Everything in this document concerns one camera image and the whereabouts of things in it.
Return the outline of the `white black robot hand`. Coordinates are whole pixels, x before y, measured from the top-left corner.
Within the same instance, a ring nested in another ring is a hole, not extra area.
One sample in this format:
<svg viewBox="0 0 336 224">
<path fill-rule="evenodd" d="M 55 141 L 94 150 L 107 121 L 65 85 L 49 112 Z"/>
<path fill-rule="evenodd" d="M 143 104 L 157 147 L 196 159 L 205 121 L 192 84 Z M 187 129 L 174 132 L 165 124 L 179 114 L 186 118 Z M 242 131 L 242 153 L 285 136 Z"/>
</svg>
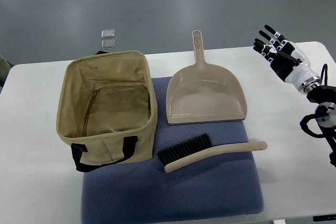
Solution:
<svg viewBox="0 0 336 224">
<path fill-rule="evenodd" d="M 266 42 L 256 38 L 253 50 L 270 63 L 274 73 L 302 94 L 321 86 L 321 77 L 311 69 L 311 62 L 302 50 L 271 26 L 264 28 L 259 34 Z"/>
</svg>

